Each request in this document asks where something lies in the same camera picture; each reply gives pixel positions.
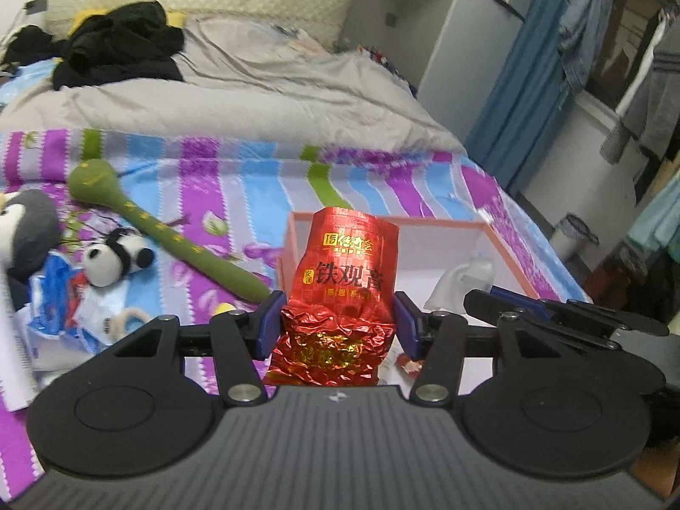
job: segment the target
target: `wall socket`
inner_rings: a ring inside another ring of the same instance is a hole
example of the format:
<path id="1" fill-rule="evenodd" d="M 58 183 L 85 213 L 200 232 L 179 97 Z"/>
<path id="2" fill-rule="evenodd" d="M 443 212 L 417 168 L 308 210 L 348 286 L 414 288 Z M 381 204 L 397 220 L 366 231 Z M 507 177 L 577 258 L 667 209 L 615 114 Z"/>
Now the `wall socket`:
<path id="1" fill-rule="evenodd" d="M 43 11 L 47 11 L 47 0 L 31 0 L 24 4 L 24 9 L 27 15 L 43 13 Z"/>
<path id="2" fill-rule="evenodd" d="M 386 13 L 385 14 L 385 26 L 394 28 L 397 26 L 397 14 L 396 13 Z"/>

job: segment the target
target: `white paper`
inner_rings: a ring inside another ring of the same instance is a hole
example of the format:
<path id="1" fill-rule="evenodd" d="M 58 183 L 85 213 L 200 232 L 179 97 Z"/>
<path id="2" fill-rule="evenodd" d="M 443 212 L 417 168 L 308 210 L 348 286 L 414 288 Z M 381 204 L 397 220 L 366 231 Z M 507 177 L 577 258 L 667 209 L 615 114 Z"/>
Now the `white paper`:
<path id="1" fill-rule="evenodd" d="M 104 331 L 105 321 L 125 308 L 128 284 L 129 280 L 124 279 L 113 286 L 88 287 L 74 314 L 76 323 L 106 346 L 113 345 L 115 340 Z"/>
<path id="2" fill-rule="evenodd" d="M 0 271 L 0 394 L 10 412 L 26 408 L 38 394 L 4 270 Z"/>

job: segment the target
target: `crumpled red foil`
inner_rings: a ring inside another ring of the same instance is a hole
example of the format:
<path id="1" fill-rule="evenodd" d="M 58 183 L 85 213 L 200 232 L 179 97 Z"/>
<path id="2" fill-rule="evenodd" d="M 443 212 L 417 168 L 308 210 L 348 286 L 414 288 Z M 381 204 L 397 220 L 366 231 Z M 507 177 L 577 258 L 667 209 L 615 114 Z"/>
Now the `crumpled red foil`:
<path id="1" fill-rule="evenodd" d="M 394 335 L 399 226 L 328 207 L 312 219 L 264 383 L 375 385 Z"/>

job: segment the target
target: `window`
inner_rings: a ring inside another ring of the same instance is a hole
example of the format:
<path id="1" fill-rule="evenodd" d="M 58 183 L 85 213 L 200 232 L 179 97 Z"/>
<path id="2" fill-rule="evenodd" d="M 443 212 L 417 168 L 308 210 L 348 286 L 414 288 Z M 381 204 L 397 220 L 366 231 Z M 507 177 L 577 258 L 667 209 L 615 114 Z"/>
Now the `window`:
<path id="1" fill-rule="evenodd" d="M 658 24 L 659 11 L 675 0 L 614 0 L 603 46 L 586 85 L 614 109 L 635 78 Z"/>

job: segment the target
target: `panda plush toy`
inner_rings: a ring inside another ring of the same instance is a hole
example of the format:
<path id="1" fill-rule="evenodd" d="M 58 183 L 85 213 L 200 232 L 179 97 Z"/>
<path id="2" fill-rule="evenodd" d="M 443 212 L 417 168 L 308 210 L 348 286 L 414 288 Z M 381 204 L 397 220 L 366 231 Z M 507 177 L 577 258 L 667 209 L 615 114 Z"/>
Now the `panda plush toy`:
<path id="1" fill-rule="evenodd" d="M 85 249 L 82 267 L 93 286 L 105 287 L 132 272 L 149 268 L 154 257 L 136 229 L 116 228 L 103 243 L 94 243 Z"/>

